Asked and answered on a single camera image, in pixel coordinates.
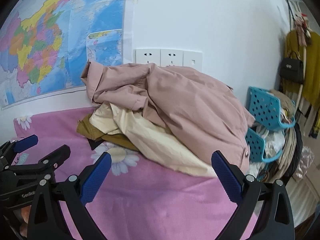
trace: flower center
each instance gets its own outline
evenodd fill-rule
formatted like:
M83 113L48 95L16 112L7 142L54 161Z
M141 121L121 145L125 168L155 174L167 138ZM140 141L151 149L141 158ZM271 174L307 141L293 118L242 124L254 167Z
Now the flower center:
M123 161L127 155L125 150L119 147L111 148L107 150L107 152L111 155L112 163L119 163Z

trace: map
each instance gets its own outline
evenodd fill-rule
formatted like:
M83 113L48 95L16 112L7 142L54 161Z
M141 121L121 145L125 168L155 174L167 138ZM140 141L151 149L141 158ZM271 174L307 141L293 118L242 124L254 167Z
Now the map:
M122 30L90 33L87 38L87 57L105 66L122 63Z
M88 59L123 62L125 0L20 0L0 30L0 106L83 86Z

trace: blue gripper pad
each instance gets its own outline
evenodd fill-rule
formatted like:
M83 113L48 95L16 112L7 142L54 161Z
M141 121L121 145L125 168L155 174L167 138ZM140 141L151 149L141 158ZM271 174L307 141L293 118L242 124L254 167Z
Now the blue gripper pad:
M15 153L22 153L25 150L35 146L38 144L38 137L36 135L31 135L27 138L24 138L14 145L13 151Z
M242 202L242 186L237 180L236 176L231 171L226 161L223 157L220 156L218 152L214 152L212 154L212 168L216 172L230 201L239 205Z
M83 205L92 202L111 168L111 155L104 152L95 163L95 168L81 187Z

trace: map of china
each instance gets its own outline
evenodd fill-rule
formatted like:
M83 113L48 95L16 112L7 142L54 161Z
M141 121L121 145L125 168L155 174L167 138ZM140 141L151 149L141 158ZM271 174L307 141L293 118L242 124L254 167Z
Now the map of china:
M17 68L20 87L23 88L27 81L39 83L56 64L63 40L56 21L63 11L55 13L55 10L68 1L47 0L32 17L21 21L16 13L11 20L0 41L0 51L8 55L7 71Z

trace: black handbag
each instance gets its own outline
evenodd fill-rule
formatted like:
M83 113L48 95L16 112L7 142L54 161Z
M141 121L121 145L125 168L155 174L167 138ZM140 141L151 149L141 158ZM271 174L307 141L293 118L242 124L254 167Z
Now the black handbag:
M291 58L292 53L296 54L296 58ZM280 64L280 77L303 85L303 62L295 51L292 51L289 57L282 60Z

